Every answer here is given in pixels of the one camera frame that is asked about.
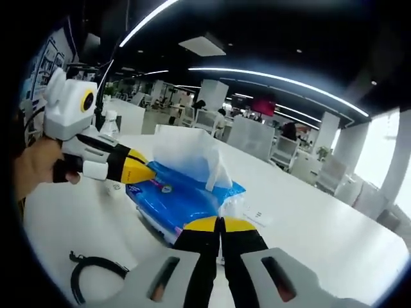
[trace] white bottle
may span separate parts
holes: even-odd
[[[119,130],[116,123],[117,112],[114,110],[108,110],[105,114],[105,122],[101,127],[100,133],[108,135],[114,139],[119,137]],[[120,198],[125,194],[125,185],[116,181],[106,180],[104,186],[107,193],[113,198]]]

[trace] black ceiling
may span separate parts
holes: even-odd
[[[104,5],[87,1],[87,28],[101,37],[100,60],[108,60],[127,34],[126,28],[131,30],[164,1],[108,1]],[[367,120],[364,116],[300,86],[248,74],[189,72],[187,68],[229,67],[274,74],[332,93],[370,115],[378,114],[410,102],[404,81],[409,79],[410,34],[396,15],[399,8],[391,9],[374,1],[354,0],[180,0],[124,48],[117,48],[115,63],[117,68],[133,67],[145,73],[167,69],[168,73],[150,77],[180,85],[200,86],[204,78],[229,78],[221,80],[230,86],[229,95],[272,96],[281,105],[318,118],[329,110],[322,104],[344,114],[343,124],[350,119],[361,123]],[[206,32],[221,43],[226,56],[200,57],[178,45]],[[371,85],[372,80],[378,84]]]

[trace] white table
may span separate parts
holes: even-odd
[[[123,136],[121,142],[152,158],[153,136]],[[280,247],[311,268],[326,291],[373,304],[396,279],[409,259],[396,234],[293,176],[219,145],[232,178],[247,189],[248,206],[272,218],[269,226],[258,227],[267,245]],[[132,202],[126,196],[109,199],[100,184],[84,177],[77,186],[42,184],[27,199],[28,237],[71,300],[75,264],[69,261],[70,250],[106,257],[131,269],[162,249]],[[87,300],[110,297],[121,286],[120,278],[99,268],[86,269],[80,281]],[[222,269],[210,307],[234,307]]]

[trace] hand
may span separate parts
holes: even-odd
[[[42,137],[14,162],[14,184],[18,200],[31,193],[38,184],[53,182],[53,166],[58,159],[64,159],[56,140]],[[72,184],[80,181],[78,173],[66,174],[66,180]]]

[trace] table surface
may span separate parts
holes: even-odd
[[[150,160],[153,138],[129,135],[121,142]],[[247,190],[247,206],[271,219],[257,226],[269,247],[312,269],[322,288],[338,297],[373,304],[395,281],[409,260],[400,237],[280,169],[218,143],[229,174]],[[113,200],[101,182],[85,177],[78,185],[41,184],[27,198],[24,227],[40,262],[73,302],[70,250],[132,269],[162,249],[126,195]],[[99,268],[85,269],[80,281],[87,300],[108,298],[122,285]],[[234,307],[221,268],[210,307]]]

